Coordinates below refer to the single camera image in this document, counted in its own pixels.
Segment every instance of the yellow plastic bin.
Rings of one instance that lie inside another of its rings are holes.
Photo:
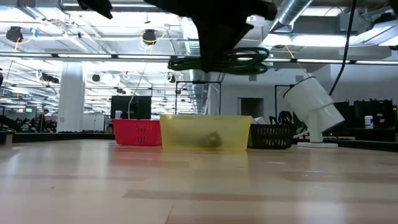
[[[245,151],[250,124],[250,116],[162,114],[162,145],[166,150]]]

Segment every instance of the column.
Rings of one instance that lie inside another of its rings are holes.
[[[83,63],[64,62],[61,76],[57,132],[80,132],[83,126],[86,75]]]

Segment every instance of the wooden floor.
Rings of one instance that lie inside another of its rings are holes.
[[[18,144],[0,149],[0,223],[396,224],[398,154]]]

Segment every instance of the white lamp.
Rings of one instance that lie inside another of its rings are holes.
[[[338,147],[337,144],[322,143],[322,133],[343,122],[344,117],[315,77],[297,83],[285,93],[284,98],[310,131],[310,142],[299,142],[298,146]]]

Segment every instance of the silver ductwork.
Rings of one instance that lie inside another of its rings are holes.
[[[278,10],[271,32],[292,32],[294,22],[312,2],[313,0],[284,0]]]

